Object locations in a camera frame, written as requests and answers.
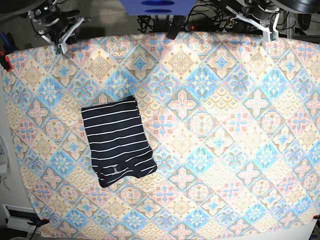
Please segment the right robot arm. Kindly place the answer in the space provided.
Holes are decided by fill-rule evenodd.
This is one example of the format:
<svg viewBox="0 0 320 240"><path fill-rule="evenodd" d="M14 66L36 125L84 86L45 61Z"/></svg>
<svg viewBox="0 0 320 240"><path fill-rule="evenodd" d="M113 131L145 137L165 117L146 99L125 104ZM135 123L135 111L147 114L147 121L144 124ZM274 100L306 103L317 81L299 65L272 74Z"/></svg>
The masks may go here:
<svg viewBox="0 0 320 240"><path fill-rule="evenodd" d="M66 43L85 21L79 10L62 11L62 0L2 0L1 15L20 15L30 20L36 38L48 43Z"/></svg>

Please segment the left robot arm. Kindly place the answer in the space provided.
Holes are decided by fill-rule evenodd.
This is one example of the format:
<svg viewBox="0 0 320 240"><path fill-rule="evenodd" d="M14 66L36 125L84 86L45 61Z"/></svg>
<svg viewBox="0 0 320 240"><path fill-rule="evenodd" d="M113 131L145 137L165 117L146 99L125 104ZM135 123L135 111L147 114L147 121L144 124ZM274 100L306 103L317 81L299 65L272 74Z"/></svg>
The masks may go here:
<svg viewBox="0 0 320 240"><path fill-rule="evenodd" d="M266 21L281 11L315 14L320 11L319 0L245 0L245 16Z"/></svg>

